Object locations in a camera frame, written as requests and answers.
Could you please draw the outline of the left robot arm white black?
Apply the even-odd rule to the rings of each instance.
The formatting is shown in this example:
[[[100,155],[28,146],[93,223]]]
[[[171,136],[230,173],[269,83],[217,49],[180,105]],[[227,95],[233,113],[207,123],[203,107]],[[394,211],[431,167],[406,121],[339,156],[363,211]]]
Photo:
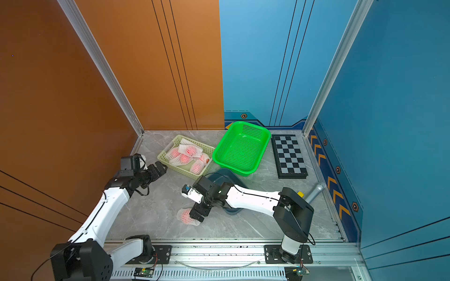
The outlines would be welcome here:
[[[147,165],[139,153],[121,158],[119,172],[105,185],[101,199],[68,242],[57,244],[50,254],[57,281],[108,281],[113,272],[132,259],[143,264],[157,263],[149,235],[135,235],[123,244],[105,250],[107,234],[119,212],[133,194],[149,190],[150,184],[167,172],[160,161]]]

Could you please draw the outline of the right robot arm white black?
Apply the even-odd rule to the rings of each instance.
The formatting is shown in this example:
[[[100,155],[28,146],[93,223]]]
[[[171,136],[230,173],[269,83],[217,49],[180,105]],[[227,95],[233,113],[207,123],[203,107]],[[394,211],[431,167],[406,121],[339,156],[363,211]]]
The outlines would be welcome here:
[[[198,222],[203,222],[213,207],[251,210],[272,217],[284,234],[279,250],[284,262],[300,263],[301,247],[315,242],[309,239],[314,208],[291,188],[261,192],[230,182],[218,185],[201,176],[193,185],[184,185],[181,194],[194,201],[189,216]]]

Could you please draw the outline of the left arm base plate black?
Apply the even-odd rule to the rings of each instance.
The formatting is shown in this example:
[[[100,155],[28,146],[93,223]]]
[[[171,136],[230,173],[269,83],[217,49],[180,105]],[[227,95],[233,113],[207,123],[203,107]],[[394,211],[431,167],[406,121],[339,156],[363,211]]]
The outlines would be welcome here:
[[[144,255],[133,258],[127,265],[167,265],[171,260],[171,245],[154,245],[152,255]]]

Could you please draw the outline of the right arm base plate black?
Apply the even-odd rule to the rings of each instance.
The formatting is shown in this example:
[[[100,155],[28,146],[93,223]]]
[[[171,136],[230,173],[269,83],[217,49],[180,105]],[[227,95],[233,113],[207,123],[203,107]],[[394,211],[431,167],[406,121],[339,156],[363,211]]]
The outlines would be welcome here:
[[[280,245],[265,245],[264,256],[267,264],[289,263],[289,264],[312,264],[314,263],[310,247],[301,244],[296,254],[284,251]]]

